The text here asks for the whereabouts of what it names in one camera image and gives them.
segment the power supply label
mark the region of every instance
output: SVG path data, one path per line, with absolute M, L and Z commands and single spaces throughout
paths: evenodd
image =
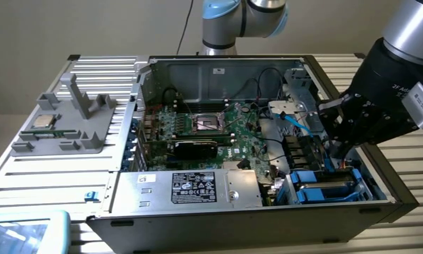
M 170 201 L 174 204 L 217 202 L 214 172 L 173 173 Z

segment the metal side panel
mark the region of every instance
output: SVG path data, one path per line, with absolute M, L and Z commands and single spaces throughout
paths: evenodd
M 78 88 L 89 98 L 106 93 L 118 101 L 105 147 L 101 153 L 90 155 L 29 157 L 12 157 L 8 147 L 0 157 L 0 213 L 63 209 L 70 213 L 73 221 L 84 221 L 100 210 L 109 170 L 118 163 L 113 160 L 116 151 L 124 145 L 117 137 L 130 89 L 145 63 L 138 62 L 137 57 L 81 57 L 68 61 L 48 92 L 55 92 L 61 100 L 70 99 L 66 87 L 60 83 L 61 74 L 69 71 L 77 75 Z M 85 194 L 90 191 L 98 193 L 98 202 L 85 202 Z

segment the cpu socket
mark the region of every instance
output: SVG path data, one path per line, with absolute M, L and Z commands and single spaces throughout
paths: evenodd
M 224 126 L 224 116 L 221 114 L 193 115 L 193 130 L 221 131 Z

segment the motherboard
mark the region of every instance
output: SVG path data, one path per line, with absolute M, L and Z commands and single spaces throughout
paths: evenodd
M 253 114 L 257 107 L 236 102 L 221 108 L 208 113 L 184 113 L 173 106 L 148 111 L 148 171 L 242 168 L 256 170 L 261 182 L 273 181 L 266 143 Z

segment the sticker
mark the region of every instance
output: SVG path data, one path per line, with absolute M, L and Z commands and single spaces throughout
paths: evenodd
M 418 105 L 421 106 L 422 110 L 423 110 L 423 101 L 421 100 L 418 94 L 414 95 L 414 98 L 417 100 Z
M 156 174 L 150 174 L 150 175 L 138 175 L 138 183 L 154 183 L 157 179 L 157 175 Z
M 226 69 L 224 68 L 213 68 L 213 74 L 225 74 L 226 73 Z
M 173 173 L 172 196 L 174 204 L 217 202 L 214 172 Z

